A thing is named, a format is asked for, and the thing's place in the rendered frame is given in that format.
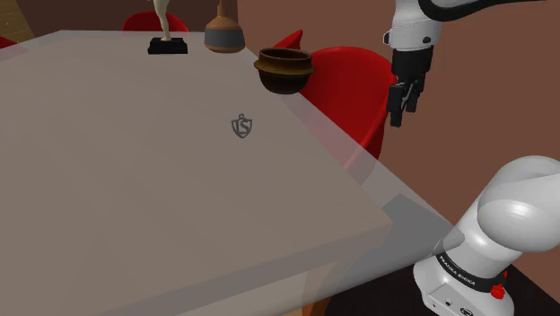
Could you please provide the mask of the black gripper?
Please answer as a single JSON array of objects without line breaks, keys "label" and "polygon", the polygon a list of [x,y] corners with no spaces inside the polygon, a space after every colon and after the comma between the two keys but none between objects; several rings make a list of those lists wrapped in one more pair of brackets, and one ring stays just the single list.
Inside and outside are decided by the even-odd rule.
[{"label": "black gripper", "polygon": [[391,73],[398,78],[398,83],[389,87],[387,98],[387,112],[392,127],[401,126],[403,102],[406,112],[416,111],[416,104],[424,91],[425,75],[430,71],[432,59],[433,46],[420,50],[392,51]]}]

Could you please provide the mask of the dark brown bowl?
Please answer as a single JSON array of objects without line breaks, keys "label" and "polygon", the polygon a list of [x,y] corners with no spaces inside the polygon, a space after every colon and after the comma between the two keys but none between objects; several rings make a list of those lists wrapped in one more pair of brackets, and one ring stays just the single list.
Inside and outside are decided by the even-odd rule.
[{"label": "dark brown bowl", "polygon": [[315,70],[311,53],[294,48],[263,48],[254,67],[268,91],[283,95],[298,93]]}]

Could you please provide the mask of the small grey shield pendant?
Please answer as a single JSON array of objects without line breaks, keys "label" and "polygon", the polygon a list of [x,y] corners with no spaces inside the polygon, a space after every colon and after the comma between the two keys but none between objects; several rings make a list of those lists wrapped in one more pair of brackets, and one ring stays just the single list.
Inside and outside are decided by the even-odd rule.
[{"label": "small grey shield pendant", "polygon": [[253,120],[246,118],[243,113],[240,113],[236,119],[231,121],[233,133],[243,139],[249,135],[253,127]]}]

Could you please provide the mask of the brown vase with grey band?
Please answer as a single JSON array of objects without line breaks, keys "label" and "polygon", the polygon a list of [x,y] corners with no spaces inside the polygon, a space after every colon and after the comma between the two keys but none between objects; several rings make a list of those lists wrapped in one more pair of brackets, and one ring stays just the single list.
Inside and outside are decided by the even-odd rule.
[{"label": "brown vase with grey band", "polygon": [[245,49],[246,43],[241,26],[224,10],[219,0],[216,16],[205,28],[205,46],[216,53],[237,53]]}]

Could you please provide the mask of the dark robot stand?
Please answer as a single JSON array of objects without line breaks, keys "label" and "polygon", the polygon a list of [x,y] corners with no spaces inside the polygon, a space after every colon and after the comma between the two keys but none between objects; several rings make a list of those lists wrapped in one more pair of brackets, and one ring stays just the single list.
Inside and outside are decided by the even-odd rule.
[{"label": "dark robot stand", "polygon": [[[508,267],[507,293],[514,316],[560,316],[560,303]],[[324,316],[437,316],[424,306],[411,266],[332,296]]]}]

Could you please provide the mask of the beige figurine on black base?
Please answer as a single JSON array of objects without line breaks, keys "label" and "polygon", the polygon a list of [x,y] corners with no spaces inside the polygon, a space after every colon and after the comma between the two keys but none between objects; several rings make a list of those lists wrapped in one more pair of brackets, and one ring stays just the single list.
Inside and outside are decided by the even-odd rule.
[{"label": "beige figurine on black base", "polygon": [[167,8],[170,0],[153,0],[155,13],[160,21],[163,36],[152,38],[147,49],[149,55],[187,54],[188,45],[183,38],[173,38],[170,33]]}]

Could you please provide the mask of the grey translucent table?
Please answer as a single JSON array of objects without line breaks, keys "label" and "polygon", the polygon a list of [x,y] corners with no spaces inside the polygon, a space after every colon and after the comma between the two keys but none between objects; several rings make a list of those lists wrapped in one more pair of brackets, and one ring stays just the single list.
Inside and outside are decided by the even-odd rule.
[{"label": "grey translucent table", "polygon": [[[0,316],[281,316],[427,257],[451,224],[248,50],[151,34],[0,50]],[[231,121],[253,120],[237,137]]]}]

